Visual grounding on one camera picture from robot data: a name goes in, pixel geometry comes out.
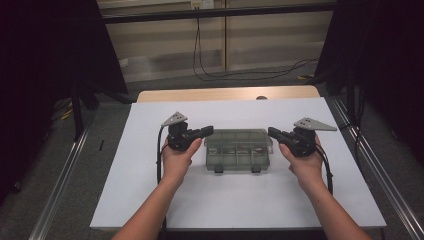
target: gray metal bracket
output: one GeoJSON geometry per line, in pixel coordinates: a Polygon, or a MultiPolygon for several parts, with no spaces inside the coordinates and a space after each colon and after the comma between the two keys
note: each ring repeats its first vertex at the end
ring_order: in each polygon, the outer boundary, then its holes
{"type": "Polygon", "coordinates": [[[337,131],[337,128],[327,125],[325,123],[319,122],[312,118],[302,118],[301,120],[294,123],[294,126],[303,128],[306,130],[320,130],[320,131],[337,131]]]}
{"type": "Polygon", "coordinates": [[[182,115],[179,112],[175,112],[171,117],[169,117],[164,123],[162,123],[162,127],[177,124],[180,122],[186,121],[188,118],[182,115]]]}

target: person's left hand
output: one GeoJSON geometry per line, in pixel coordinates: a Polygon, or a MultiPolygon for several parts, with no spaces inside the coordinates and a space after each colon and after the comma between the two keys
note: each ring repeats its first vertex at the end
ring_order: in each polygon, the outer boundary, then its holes
{"type": "Polygon", "coordinates": [[[191,157],[202,144],[202,139],[194,140],[185,152],[173,150],[167,144],[166,140],[164,143],[165,148],[162,151],[164,169],[162,180],[172,181],[179,187],[183,183],[188,167],[191,165],[191,157]]]}

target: forearm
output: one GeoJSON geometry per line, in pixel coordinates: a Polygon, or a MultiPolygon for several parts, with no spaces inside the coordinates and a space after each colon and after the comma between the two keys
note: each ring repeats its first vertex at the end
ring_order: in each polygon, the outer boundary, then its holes
{"type": "Polygon", "coordinates": [[[328,192],[324,183],[305,192],[328,239],[371,239],[328,192]]]}
{"type": "Polygon", "coordinates": [[[177,183],[162,180],[113,239],[157,239],[177,189],[177,183]]]}

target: hand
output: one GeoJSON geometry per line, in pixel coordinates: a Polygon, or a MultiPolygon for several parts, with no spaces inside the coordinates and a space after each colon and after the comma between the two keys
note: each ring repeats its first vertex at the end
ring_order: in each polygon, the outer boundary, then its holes
{"type": "MultiPolygon", "coordinates": [[[[321,146],[317,135],[315,135],[315,142],[321,146]]],[[[323,160],[317,152],[308,157],[297,158],[293,156],[286,145],[280,144],[279,148],[283,156],[290,162],[289,169],[297,176],[299,185],[305,192],[317,186],[325,187],[321,173],[323,160]]]]}
{"type": "Polygon", "coordinates": [[[162,151],[164,168],[162,180],[171,181],[179,187],[183,183],[188,167],[192,163],[191,157],[202,144],[202,139],[198,138],[194,140],[185,152],[173,150],[167,144],[168,140],[165,141],[165,147],[162,151]]]}

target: white tabletop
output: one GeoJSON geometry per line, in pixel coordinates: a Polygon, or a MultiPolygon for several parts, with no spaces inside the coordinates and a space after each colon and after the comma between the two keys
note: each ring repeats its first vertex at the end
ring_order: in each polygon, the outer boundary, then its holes
{"type": "MultiPolygon", "coordinates": [[[[176,111],[189,128],[276,127],[291,131],[303,117],[336,126],[324,98],[135,103],[90,227],[111,230],[134,214],[156,186],[156,144],[160,125],[176,111]]],[[[165,128],[162,139],[167,134],[165,128]]],[[[334,196],[362,227],[386,223],[339,131],[317,132],[334,175],[334,196]]],[[[270,167],[260,174],[206,169],[206,148],[193,156],[183,185],[167,214],[172,230],[308,229],[320,227],[314,210],[287,169],[274,141],[270,167]]]]}

